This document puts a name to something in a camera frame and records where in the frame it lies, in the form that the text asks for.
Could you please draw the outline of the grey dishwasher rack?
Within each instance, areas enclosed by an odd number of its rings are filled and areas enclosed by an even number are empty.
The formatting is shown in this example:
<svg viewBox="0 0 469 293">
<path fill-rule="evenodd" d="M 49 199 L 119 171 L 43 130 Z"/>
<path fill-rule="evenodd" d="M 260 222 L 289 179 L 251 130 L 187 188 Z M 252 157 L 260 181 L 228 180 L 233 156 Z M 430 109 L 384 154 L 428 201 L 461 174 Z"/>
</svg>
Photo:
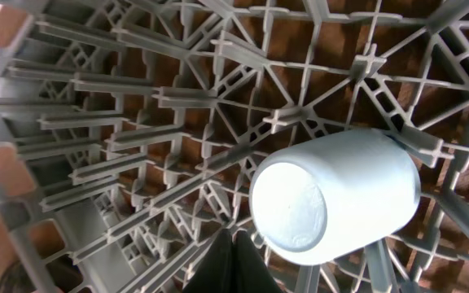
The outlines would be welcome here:
<svg viewBox="0 0 469 293">
<path fill-rule="evenodd" d="M 276 254 L 272 153 L 376 129 L 412 219 L 318 265 Z M 223 230 L 283 292 L 469 292 L 469 1 L 0 1 L 7 292 L 182 292 Z"/>
</svg>

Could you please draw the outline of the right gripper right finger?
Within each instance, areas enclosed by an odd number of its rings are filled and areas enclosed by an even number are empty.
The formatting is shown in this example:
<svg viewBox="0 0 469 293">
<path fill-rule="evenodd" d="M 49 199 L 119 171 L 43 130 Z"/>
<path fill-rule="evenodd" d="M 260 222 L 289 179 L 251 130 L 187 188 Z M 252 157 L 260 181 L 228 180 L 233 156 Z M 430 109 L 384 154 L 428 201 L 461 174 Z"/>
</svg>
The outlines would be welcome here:
<svg viewBox="0 0 469 293">
<path fill-rule="evenodd" d="M 235 293 L 282 293 L 246 231 L 238 231 L 233 246 Z"/>
</svg>

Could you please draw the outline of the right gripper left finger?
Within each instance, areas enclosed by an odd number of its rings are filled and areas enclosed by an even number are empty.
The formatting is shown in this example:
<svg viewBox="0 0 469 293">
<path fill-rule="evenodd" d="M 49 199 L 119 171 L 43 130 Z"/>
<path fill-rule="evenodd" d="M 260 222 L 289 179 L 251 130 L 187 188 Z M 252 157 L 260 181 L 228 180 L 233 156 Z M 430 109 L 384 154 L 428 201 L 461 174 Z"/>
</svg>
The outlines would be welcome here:
<svg viewBox="0 0 469 293">
<path fill-rule="evenodd" d="M 229 230 L 223 229 L 182 292 L 230 293 L 232 259 L 232 236 Z"/>
</svg>

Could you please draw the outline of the blue cup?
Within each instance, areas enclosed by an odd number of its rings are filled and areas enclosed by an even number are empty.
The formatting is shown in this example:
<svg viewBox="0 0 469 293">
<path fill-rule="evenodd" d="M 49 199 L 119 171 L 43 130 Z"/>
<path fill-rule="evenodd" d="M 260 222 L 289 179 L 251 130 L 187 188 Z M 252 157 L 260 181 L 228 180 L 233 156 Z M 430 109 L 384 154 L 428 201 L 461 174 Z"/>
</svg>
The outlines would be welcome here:
<svg viewBox="0 0 469 293">
<path fill-rule="evenodd" d="M 398 143 L 376 129 L 354 129 L 269 155 L 251 180 L 249 206 L 276 254 L 318 265 L 403 228 L 420 187 Z"/>
</svg>

